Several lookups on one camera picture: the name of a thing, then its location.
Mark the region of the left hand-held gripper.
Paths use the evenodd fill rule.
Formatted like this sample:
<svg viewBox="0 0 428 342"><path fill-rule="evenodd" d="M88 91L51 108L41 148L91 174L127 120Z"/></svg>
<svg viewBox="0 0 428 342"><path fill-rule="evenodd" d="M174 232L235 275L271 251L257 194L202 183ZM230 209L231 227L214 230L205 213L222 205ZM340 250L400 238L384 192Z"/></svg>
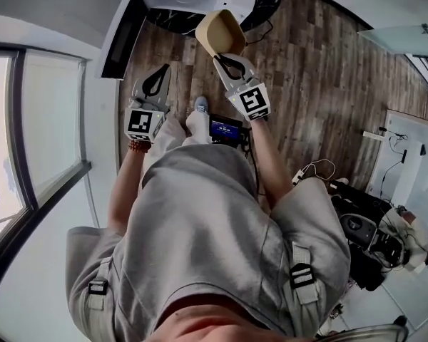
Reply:
<svg viewBox="0 0 428 342"><path fill-rule="evenodd" d="M166 103L170 76L170 65L163 64L146 71L134 83L124 116L124 133L130 140L155 142L170 111Z"/></svg>

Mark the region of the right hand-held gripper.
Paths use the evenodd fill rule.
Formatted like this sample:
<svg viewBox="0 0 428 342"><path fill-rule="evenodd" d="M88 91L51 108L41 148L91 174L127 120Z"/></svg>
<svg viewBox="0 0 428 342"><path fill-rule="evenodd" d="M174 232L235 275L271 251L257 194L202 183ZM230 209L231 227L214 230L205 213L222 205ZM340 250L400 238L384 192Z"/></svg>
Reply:
<svg viewBox="0 0 428 342"><path fill-rule="evenodd" d="M213 63L225 86L225 97L248 122L270 114L267 88L254 78L257 76L255 67L246 57L220 53Z"/></svg>

